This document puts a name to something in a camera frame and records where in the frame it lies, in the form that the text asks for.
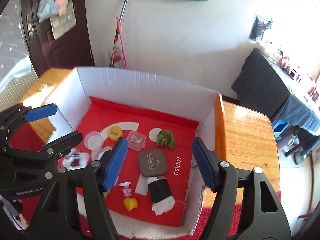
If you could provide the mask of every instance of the red surface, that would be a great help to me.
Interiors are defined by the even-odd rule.
[[[30,127],[29,123],[26,123],[20,130],[13,136],[11,139],[12,146],[19,149],[25,150],[40,150],[43,146],[42,140]],[[281,191],[277,192],[277,196],[281,200]],[[33,213],[35,211],[36,205],[38,204],[40,196],[25,198],[22,200],[23,212],[22,215],[30,223]],[[204,229],[204,226],[207,223],[211,209],[204,208],[202,209],[198,224],[196,226],[196,231],[192,236],[183,236],[177,238],[176,240],[198,240],[201,236],[201,233]],[[236,233],[238,229],[238,224],[241,214],[241,205],[238,204],[235,206],[235,210],[232,217],[232,222],[228,236],[232,236]],[[80,222],[82,227],[82,232],[87,236],[92,236],[89,228],[88,221],[83,216],[80,216]],[[127,238],[121,236],[121,240],[127,240]]]
[[[162,215],[156,216],[151,210],[152,202],[149,194],[146,196],[134,193],[139,176],[138,154],[139,152],[129,149],[124,164],[119,173],[117,184],[122,182],[131,182],[132,196],[138,201],[138,208],[132,211],[127,211],[123,205],[124,195],[121,187],[118,185],[111,188],[110,194],[107,197],[108,208],[119,214],[129,216],[134,219],[150,222],[158,225],[179,227],[184,210],[183,202],[186,198],[188,187],[188,179],[192,160],[192,140],[195,137],[196,127],[198,122],[185,118],[165,114],[153,110],[135,108],[116,104],[113,102],[104,101],[101,99],[91,98],[92,105],[88,112],[83,117],[77,130],[83,133],[84,137],[91,131],[102,131],[117,122],[137,122],[139,128],[137,132],[146,136],[146,146],[142,149],[149,150],[161,148],[168,163],[168,173],[164,176],[167,179],[172,195],[176,202],[172,210]],[[149,132],[153,128],[161,128],[171,130],[176,139],[176,147],[170,150],[168,147],[159,147],[150,140]],[[126,138],[129,130],[123,131],[123,136]],[[103,144],[105,146],[114,146],[115,142],[107,138]],[[89,152],[83,143],[77,146],[83,152]],[[179,174],[175,175],[175,165],[177,157],[181,158]]]

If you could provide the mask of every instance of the wooden door panel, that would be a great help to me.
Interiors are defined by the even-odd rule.
[[[40,0],[21,0],[21,16],[26,43],[32,63],[38,75],[48,68],[73,68],[75,66],[94,66],[91,52],[85,0],[74,0],[76,26],[62,37],[54,40],[50,20],[42,23],[34,21],[35,37],[30,38],[27,29],[26,14],[31,11],[36,17]]]

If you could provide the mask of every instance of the white floor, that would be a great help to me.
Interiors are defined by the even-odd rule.
[[[281,204],[290,225],[292,236],[304,225],[300,215],[308,213],[311,196],[311,163],[308,157],[300,165],[296,165],[293,156],[285,157],[290,148],[279,151]]]

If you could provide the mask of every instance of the white wall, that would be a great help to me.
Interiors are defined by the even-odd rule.
[[[86,0],[96,65],[111,54],[123,0]],[[199,84],[236,97],[231,85],[256,44],[248,37],[257,0],[129,0],[124,39],[130,69]]]

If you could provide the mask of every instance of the yellow lid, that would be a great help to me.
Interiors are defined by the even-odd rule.
[[[121,137],[123,135],[122,130],[119,126],[112,126],[108,129],[108,136],[111,140],[113,141],[117,141],[119,139],[119,137]]]

